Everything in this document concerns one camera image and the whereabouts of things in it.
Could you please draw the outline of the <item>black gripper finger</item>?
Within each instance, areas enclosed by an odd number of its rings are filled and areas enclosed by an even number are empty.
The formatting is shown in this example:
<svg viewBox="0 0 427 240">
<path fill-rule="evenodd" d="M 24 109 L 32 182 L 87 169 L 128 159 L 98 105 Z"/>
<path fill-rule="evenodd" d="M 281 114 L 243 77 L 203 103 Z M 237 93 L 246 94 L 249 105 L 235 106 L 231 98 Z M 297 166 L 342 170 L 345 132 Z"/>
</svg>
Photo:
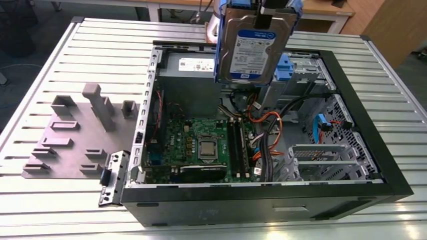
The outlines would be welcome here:
<svg viewBox="0 0 427 240">
<path fill-rule="evenodd" d="M 269 29 L 277 10 L 287 7 L 287 0 L 259 0 L 255 14 L 255 29 Z"/>
</svg>

